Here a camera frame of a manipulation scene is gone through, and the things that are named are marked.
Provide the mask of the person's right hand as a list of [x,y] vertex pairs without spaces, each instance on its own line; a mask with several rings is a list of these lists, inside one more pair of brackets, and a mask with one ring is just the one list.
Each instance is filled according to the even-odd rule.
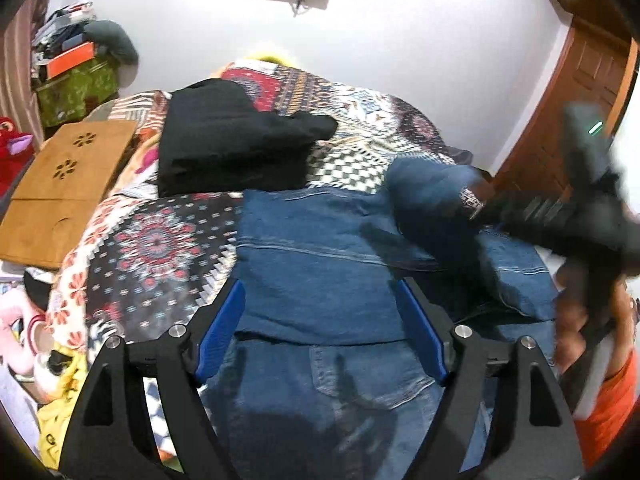
[[625,277],[619,278],[608,297],[611,330],[598,342],[587,341],[584,330],[591,320],[587,310],[586,268],[566,260],[555,274],[560,286],[555,300],[555,362],[566,372],[579,358],[590,359],[593,370],[602,368],[605,379],[622,370],[634,350],[634,300],[629,295]]

